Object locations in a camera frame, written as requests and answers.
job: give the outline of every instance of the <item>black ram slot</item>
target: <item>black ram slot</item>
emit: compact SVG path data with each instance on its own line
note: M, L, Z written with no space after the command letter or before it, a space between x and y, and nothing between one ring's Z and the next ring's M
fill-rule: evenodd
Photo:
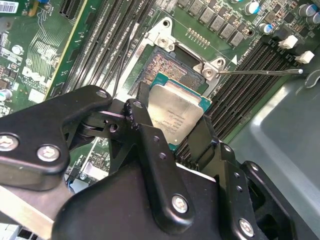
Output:
M116 35L122 19L125 17L127 9L132 0L129 1L116 1L115 6L112 9L112 13L108 18L108 22L105 24L103 31L100 33L97 43L87 61L87 64L83 70L76 89L83 87L84 85L94 85L91 83L91 75L95 74L99 64L108 50L112 38Z
M82 75L84 68L92 54L95 45L101 35L103 29L106 27L106 23L109 20L109 16L114 8L116 0L109 0L104 2L100 6L100 11L90 29L89 36L82 46L80 53L78 54L72 69L69 73L67 82L64 84L62 92L68 93L72 91L78 82L81 81L80 76Z
M281 61L282 60L279 58L275 59L274 61L272 61L272 65L268 67L268 69L271 69L272 71L278 70L278 66L279 64L281 64ZM248 105L252 106L252 103L256 104L264 96L264 89L269 84L273 86L273 84L275 84L276 80L278 80L279 78L279 76L274 78L274 76L266 75L259 75L258 77L255 77L254 84L252 84L248 89L246 89L246 94L240 95L239 99L236 101L236 104L232 106L232 108L227 112L227 114L225 114L216 122L217 124L214 127L214 129L216 130L217 134L219 134L221 138L226 137L226 134L229 134L229 132L223 130L225 128L230 129L231 126L235 125L233 122L238 122L237 118L241 119L242 117L245 117L247 111L245 111L244 108Z
M60 8L60 14L66 19L74 19L81 0L63 0Z
M286 52L260 41L236 70L287 70L293 65L286 59ZM239 124L251 117L252 109L268 93L281 76L231 75L211 99L206 112L219 139L226 138ZM184 165L191 158L186 139L175 152L176 160Z
M144 9L147 7L148 2L149 1L147 0L135 1L130 6L127 17L123 20L121 28L118 31L118 35L112 41L109 51L96 73L96 79L99 79L102 72L107 73L102 80L102 84L100 85L102 88L107 89L110 80L107 79L106 76L109 75L110 70L113 68L115 62L117 61L118 55L120 54L121 50L125 48L132 30L134 29L135 24L138 22L139 18L144 12Z

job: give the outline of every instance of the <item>label sticker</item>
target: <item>label sticker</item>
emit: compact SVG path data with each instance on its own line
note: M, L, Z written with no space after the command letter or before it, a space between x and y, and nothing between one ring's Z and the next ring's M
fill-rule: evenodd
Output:
M0 13L15 14L19 3L14 1L0 1Z

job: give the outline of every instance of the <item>motherboard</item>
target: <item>motherboard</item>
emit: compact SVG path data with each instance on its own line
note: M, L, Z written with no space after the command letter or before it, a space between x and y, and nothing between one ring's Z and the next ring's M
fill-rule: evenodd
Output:
M319 23L311 0L0 1L0 117L86 85L135 97L144 82L153 124L187 164L199 116L228 142L289 80L222 71L302 68ZM71 153L68 181L94 184L109 168L96 138Z

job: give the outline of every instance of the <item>black wire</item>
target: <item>black wire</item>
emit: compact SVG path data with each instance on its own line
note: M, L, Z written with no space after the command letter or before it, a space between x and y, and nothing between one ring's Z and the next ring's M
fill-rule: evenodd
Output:
M126 60L126 56L130 50L130 45L131 45L131 40L128 39L127 40L127 45L126 45L126 48L123 52L123 55L121 57L121 63L120 63L120 66L119 66L119 69L118 69L118 73L116 75L116 79L115 79L115 83L114 83L114 88L113 88L113 94L112 94L112 97L114 98L116 96L116 93L117 93L117 90L118 90L118 85L119 85L119 81L120 81L120 77L123 73L123 70L124 70L124 65L125 65L125 60Z

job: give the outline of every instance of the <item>metal bracket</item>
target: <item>metal bracket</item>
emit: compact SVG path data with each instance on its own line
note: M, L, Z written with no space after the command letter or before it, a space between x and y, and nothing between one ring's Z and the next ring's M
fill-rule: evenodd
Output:
M129 74L133 70L134 66L139 60L139 57L142 55L147 45L158 46L168 53L175 50L176 47L179 47L186 51L188 54L197 59L200 64L193 67L197 73L202 75L206 79L206 83L209 85L207 90L204 92L204 96L208 97L209 94L213 91L216 85L219 82L220 75L219 71L222 71L225 68L226 60L223 57L218 57L211 62L206 61L192 49L187 47L182 42L178 41L172 36L173 30L173 21L170 17L164 17L159 21L150 31L144 35L144 39L141 41L137 47L135 53L132 55L128 64L126 65L123 74L119 80L119 87L121 89L124 85Z

